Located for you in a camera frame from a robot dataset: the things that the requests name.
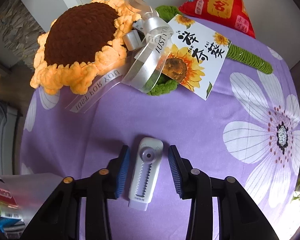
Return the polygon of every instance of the red pillow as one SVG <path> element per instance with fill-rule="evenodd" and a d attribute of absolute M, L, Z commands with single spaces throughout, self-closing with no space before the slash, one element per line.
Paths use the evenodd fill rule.
<path fill-rule="evenodd" d="M 222 24 L 255 38 L 242 0 L 188 0 L 179 10 L 189 16 Z"/>

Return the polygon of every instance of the purple tablecloth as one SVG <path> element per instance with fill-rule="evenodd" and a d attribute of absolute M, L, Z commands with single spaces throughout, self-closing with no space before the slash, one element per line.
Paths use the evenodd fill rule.
<path fill-rule="evenodd" d="M 135 156 L 143 137 L 164 142 L 164 158 L 147 211 L 128 208 L 129 183 L 122 198 L 109 201 L 114 240 L 185 239 L 190 200 L 180 200 L 175 192 L 167 160 L 171 144 L 209 176 L 237 178 L 275 228 L 291 200 L 300 165 L 300 109 L 286 63 L 245 34 L 196 20 L 270 62 L 274 73 L 265 75 L 226 59 L 207 101 L 181 85 L 170 94 L 151 97 L 119 84 L 85 114 L 64 108 L 73 99 L 68 88 L 56 96 L 39 88 L 33 95 L 21 162 L 35 173 L 79 179 L 106 167 L 123 144 Z M 214 214 L 218 239 L 216 202 Z"/>

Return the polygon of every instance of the barcode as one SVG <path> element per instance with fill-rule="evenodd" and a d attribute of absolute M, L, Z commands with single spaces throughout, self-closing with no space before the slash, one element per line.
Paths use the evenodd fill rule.
<path fill-rule="evenodd" d="M 5 213 L 5 217 L 7 218 L 19 218 L 19 214 L 11 214 L 11 213 Z"/>

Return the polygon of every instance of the white box cutter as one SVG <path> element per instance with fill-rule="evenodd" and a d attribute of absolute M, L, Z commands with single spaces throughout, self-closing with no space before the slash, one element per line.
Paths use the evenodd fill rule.
<path fill-rule="evenodd" d="M 162 151 L 162 141 L 149 137 L 141 140 L 129 190 L 129 207 L 147 210 L 157 182 Z"/>

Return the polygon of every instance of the brown crocheted flower center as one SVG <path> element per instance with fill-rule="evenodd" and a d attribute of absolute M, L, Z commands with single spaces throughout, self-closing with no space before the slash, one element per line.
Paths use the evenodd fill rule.
<path fill-rule="evenodd" d="M 48 66 L 94 62 L 95 53 L 112 41 L 118 18 L 104 3 L 88 3 L 65 11 L 51 27 L 44 50 Z"/>

